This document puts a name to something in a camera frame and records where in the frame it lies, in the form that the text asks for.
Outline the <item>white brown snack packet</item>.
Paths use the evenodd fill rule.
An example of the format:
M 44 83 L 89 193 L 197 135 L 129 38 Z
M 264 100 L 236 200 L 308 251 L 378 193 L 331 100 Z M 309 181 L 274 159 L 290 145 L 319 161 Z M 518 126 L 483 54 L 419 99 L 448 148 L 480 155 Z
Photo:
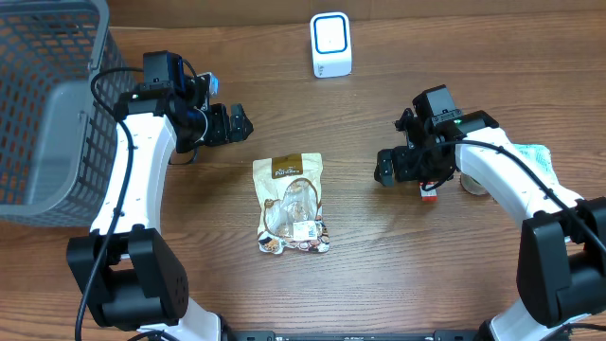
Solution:
M 258 247 L 264 253 L 286 249 L 310 253 L 330 250 L 323 220 L 320 153 L 292 153 L 253 162 L 253 181 L 261 209 Z

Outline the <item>red snack bar wrapper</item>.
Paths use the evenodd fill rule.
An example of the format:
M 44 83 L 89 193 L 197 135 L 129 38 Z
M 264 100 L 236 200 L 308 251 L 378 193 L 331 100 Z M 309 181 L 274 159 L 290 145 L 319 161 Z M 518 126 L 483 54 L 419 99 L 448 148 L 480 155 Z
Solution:
M 433 189 L 433 185 L 432 182 L 428 185 L 419 185 L 420 198 L 423 202 L 435 202 L 437 200 L 437 191 Z

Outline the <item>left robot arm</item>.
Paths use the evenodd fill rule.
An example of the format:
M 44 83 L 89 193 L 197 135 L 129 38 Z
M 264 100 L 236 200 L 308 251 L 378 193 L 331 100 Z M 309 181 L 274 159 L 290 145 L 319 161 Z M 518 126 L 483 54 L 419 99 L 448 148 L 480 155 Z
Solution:
M 212 104 L 219 82 L 168 51 L 148 52 L 143 81 L 114 105 L 92 93 L 117 125 L 116 157 L 86 237 L 69 241 L 67 263 L 81 290 L 74 337 L 86 313 L 137 340 L 233 340 L 225 319 L 189 295 L 187 272 L 161 235 L 160 208 L 173 153 L 245 140 L 254 126 L 241 104 Z

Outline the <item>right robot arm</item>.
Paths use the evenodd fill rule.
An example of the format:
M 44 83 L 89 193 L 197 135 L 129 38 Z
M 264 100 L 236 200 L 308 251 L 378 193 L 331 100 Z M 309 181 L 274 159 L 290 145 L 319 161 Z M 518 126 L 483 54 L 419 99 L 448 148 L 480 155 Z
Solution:
M 470 176 L 521 228 L 518 300 L 485 321 L 476 340 L 566 340 L 596 330 L 586 317 L 605 310 L 605 200 L 587 200 L 525 161 L 484 111 L 465 114 L 440 85 L 416 96 L 394 123 L 406 143 L 377 154 L 385 187 L 440 187 Z

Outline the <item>green lid seasoning jar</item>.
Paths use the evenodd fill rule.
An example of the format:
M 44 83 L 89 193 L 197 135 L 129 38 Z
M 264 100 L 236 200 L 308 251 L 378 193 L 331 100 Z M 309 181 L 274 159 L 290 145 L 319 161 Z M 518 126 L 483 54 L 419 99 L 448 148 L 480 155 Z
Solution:
M 463 189 L 469 192 L 469 194 L 475 196 L 483 196 L 488 194 L 488 191 L 468 174 L 462 173 L 460 175 L 460 184 Z

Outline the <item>teal tissue packet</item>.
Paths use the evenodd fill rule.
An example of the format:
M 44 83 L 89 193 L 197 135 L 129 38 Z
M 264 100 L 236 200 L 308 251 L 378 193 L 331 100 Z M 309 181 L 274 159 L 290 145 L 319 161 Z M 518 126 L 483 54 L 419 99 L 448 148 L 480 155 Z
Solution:
M 514 148 L 546 176 L 554 179 L 557 178 L 553 170 L 551 151 L 546 146 L 539 144 L 514 144 Z

